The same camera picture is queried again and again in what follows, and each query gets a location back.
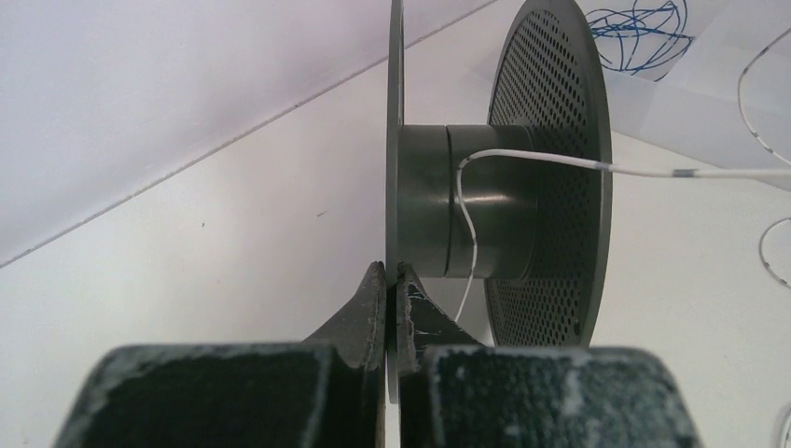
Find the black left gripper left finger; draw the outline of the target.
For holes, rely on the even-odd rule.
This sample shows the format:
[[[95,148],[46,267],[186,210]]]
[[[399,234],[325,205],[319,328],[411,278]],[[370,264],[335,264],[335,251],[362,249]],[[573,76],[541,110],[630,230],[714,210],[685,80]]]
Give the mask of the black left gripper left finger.
[[[59,447],[382,447],[387,288],[353,296],[296,343],[139,344],[96,364]]]

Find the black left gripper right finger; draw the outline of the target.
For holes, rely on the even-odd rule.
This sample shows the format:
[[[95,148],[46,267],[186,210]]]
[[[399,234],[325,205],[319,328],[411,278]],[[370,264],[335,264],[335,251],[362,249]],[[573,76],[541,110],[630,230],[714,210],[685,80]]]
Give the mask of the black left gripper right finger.
[[[404,447],[698,447],[670,371],[626,347],[490,347],[429,298],[409,265],[395,285]]]

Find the dark grey perforated spool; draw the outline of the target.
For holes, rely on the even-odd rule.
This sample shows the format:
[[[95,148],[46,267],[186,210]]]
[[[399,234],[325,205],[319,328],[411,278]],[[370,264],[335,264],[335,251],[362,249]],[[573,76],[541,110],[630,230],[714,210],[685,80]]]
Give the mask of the dark grey perforated spool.
[[[525,1],[482,124],[405,120],[405,8],[390,10],[385,270],[480,280],[493,340],[590,344],[610,246],[613,177],[603,71],[574,1]]]

